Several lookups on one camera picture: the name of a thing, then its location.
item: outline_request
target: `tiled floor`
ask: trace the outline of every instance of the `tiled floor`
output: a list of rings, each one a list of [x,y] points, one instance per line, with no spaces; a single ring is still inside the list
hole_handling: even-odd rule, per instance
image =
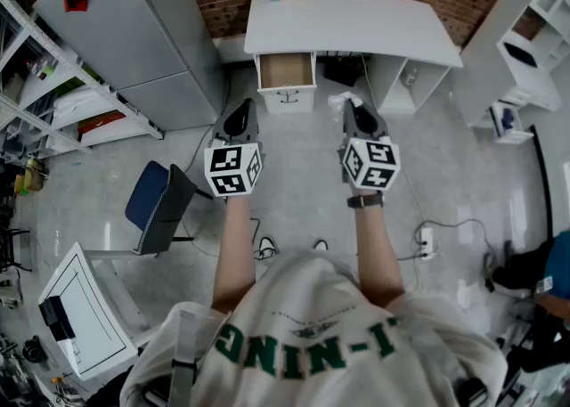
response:
[[[336,150],[342,140],[340,117],[327,99],[346,89],[319,77],[314,112],[269,116],[256,92],[254,69],[232,74],[230,103],[245,96],[257,102],[260,140],[267,155],[252,195],[252,216],[261,219],[258,237],[271,234],[286,248],[307,248],[325,238],[330,249],[354,263],[355,236],[345,198],[349,188],[340,181]],[[361,85],[356,92],[368,100]],[[412,236],[424,219],[454,224],[468,217],[481,219],[487,239],[501,253],[505,239],[519,249],[535,248],[546,235],[545,207],[538,162],[532,142],[521,146],[493,143],[492,136],[463,126],[444,83],[413,118],[389,118],[388,128],[400,145],[403,170],[386,196],[390,239],[399,257],[416,252]],[[25,306],[1,310],[3,328],[17,341],[38,334],[60,368],[62,355],[45,332],[37,298],[73,242],[84,248],[129,249],[139,232],[124,217],[126,203],[146,163],[176,163],[187,168],[206,128],[168,133],[163,141],[149,136],[98,146],[92,155],[70,153],[49,162],[51,176],[44,189],[18,199],[13,226],[29,228],[24,238],[22,273]],[[202,188],[201,153],[188,173]],[[142,262],[116,263],[127,289],[150,324],[160,323],[170,307],[183,300],[208,304],[216,268],[215,255],[224,205],[196,197],[184,223],[196,246],[177,242],[168,253]],[[437,256],[431,261],[402,262],[408,289],[439,289],[455,299],[478,330],[498,335],[509,324],[510,301],[489,295],[481,268],[487,250],[482,229],[436,228]],[[262,272],[269,261],[259,262]],[[93,391],[105,377],[82,383]]]

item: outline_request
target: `wristwatch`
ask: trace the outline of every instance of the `wristwatch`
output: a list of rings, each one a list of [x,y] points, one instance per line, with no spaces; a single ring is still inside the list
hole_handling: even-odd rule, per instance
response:
[[[376,206],[380,204],[381,207],[384,206],[384,195],[381,191],[374,193],[373,195],[358,195],[346,200],[349,208],[362,209],[367,206]]]

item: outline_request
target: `white table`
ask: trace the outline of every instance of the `white table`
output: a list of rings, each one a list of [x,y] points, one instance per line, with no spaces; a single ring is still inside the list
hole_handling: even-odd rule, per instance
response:
[[[38,303],[59,296],[75,337],[58,342],[82,380],[90,379],[138,355],[156,329],[144,319],[110,261],[96,269],[76,242],[47,282]]]
[[[433,8],[414,0],[252,0],[244,51],[254,55],[266,100],[299,87],[263,86],[269,54],[310,53],[314,69],[319,51],[371,53],[374,100],[380,112],[396,114],[413,114],[451,67],[463,66]],[[410,88],[400,84],[404,68],[418,71]]]

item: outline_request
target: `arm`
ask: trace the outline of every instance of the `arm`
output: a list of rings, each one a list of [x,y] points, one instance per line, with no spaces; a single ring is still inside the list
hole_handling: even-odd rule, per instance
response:
[[[354,195],[374,191],[356,190]],[[362,293],[378,307],[386,307],[404,293],[400,266],[386,231],[380,205],[355,209],[358,273]]]
[[[536,303],[544,307],[548,313],[552,313],[559,318],[570,322],[570,301],[554,295],[541,295],[536,299]]]
[[[254,283],[256,267],[251,246],[249,197],[230,197],[217,260],[212,309],[221,313],[233,311]]]

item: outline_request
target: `person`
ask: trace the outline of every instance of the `person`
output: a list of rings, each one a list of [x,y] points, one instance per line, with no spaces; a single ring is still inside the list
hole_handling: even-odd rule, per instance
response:
[[[488,277],[496,285],[511,292],[534,293],[539,282],[551,288],[537,294],[531,335],[531,349],[514,346],[509,352],[509,372],[520,367],[536,372],[560,363],[570,362],[570,231],[543,242],[536,250],[523,254],[507,253],[506,266],[489,267]]]
[[[211,308],[175,306],[120,405],[152,405],[161,396],[153,383],[170,387],[173,365],[198,369],[193,385],[173,381],[169,391],[192,407],[494,405],[507,371],[499,348],[445,297],[404,290],[381,195],[354,196],[356,275],[320,240],[315,250],[281,252],[258,281],[249,197],[230,197]],[[263,238],[259,252],[277,248]],[[178,358],[184,346],[193,346],[194,360]],[[460,402],[467,380],[479,381],[485,397],[476,390]]]

